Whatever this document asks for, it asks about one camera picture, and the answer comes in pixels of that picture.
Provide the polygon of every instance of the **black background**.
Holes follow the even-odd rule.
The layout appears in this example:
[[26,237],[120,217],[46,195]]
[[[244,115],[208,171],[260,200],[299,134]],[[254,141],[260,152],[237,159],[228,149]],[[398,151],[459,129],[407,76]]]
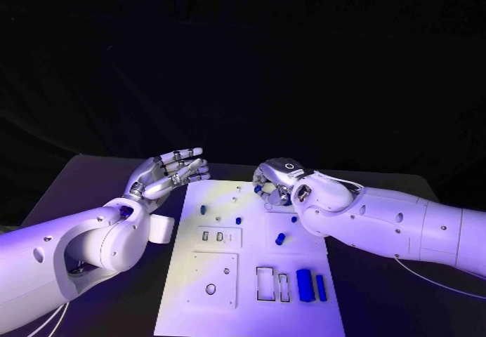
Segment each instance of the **black background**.
[[0,2],[2,224],[77,153],[413,173],[485,209],[482,1]]

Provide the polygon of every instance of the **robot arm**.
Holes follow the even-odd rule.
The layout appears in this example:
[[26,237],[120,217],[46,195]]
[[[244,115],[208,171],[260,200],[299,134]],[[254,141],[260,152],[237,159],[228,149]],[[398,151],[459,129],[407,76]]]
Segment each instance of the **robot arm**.
[[[150,158],[132,174],[124,195],[98,209],[0,235],[0,334],[75,299],[129,270],[147,242],[166,243],[173,219],[150,216],[170,191],[209,179],[202,149]],[[70,271],[67,261],[80,261]]]
[[[269,180],[276,185],[271,193],[263,191]],[[443,263],[486,276],[485,212],[306,172],[286,158],[260,165],[254,185],[266,202],[292,202],[312,234],[332,235],[381,256]]]

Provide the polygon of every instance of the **blue object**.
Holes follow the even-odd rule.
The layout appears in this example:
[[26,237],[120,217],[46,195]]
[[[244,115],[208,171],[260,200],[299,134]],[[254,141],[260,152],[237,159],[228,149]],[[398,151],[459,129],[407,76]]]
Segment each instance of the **blue object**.
[[325,279],[322,278],[322,275],[316,276],[316,281],[318,281],[319,298],[322,302],[325,302],[328,300],[328,296],[326,296],[326,289],[325,289]]
[[292,200],[290,200],[290,194],[287,193],[287,202],[284,204],[284,206],[290,206],[292,205]]
[[134,209],[129,206],[120,207],[120,215],[121,216],[130,216],[134,212]]
[[312,286],[312,271],[300,269],[297,271],[299,297],[303,302],[316,300],[315,287]]
[[280,233],[277,236],[276,244],[282,246],[282,244],[284,243],[284,240],[286,240],[286,234]]

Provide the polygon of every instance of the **white board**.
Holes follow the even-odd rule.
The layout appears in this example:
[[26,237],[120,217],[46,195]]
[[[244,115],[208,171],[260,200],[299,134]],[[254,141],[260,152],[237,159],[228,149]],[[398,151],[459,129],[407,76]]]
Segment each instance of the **white board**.
[[[207,206],[205,215],[199,211],[202,205]],[[299,221],[290,221],[294,215],[292,206],[266,209],[251,183],[205,180],[189,185],[155,327],[156,336],[345,335],[325,240],[307,233]],[[237,224],[237,217],[243,218],[241,225]],[[241,247],[225,249],[201,245],[199,227],[238,228]],[[274,247],[279,232],[286,234],[286,240],[282,246]],[[199,279],[196,271],[191,270],[198,269],[194,265],[195,253],[215,253],[209,260],[219,260],[219,256],[237,256],[237,274],[231,270],[225,275],[237,277],[237,300],[228,306],[221,304],[230,302],[227,296],[231,291],[225,290],[221,304],[218,301],[208,303],[209,295],[202,292],[202,288],[215,279],[211,275],[219,272],[230,261],[222,257],[215,272],[208,271],[209,276]],[[257,267],[274,269],[276,301],[257,300]],[[318,300],[310,303],[299,301],[296,271],[305,268],[312,270],[313,279],[315,275],[325,277],[326,302],[319,300],[316,283]],[[279,274],[287,275],[289,303],[280,301]],[[191,300],[198,296],[201,298],[192,305]]]

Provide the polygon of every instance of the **dark table surface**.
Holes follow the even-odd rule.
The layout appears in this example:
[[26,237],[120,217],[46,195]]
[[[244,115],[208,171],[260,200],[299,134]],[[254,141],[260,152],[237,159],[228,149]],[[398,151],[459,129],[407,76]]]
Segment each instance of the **dark table surface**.
[[[127,178],[142,162],[140,159],[75,156],[22,226],[97,208],[120,197]],[[212,179],[217,180],[248,181],[254,169],[256,166],[209,164]],[[437,201],[420,176],[322,171],[365,186],[398,190]],[[137,265],[71,302],[55,336],[153,336],[185,191],[186,187],[176,189],[155,212],[176,219],[172,243],[149,243]],[[485,300],[424,281],[393,259],[354,249],[332,237],[326,242],[348,337],[486,336]],[[486,296],[486,281],[452,267],[416,261],[406,261],[406,264],[436,281]],[[5,336],[28,336],[49,315]],[[57,320],[38,336],[49,335]]]

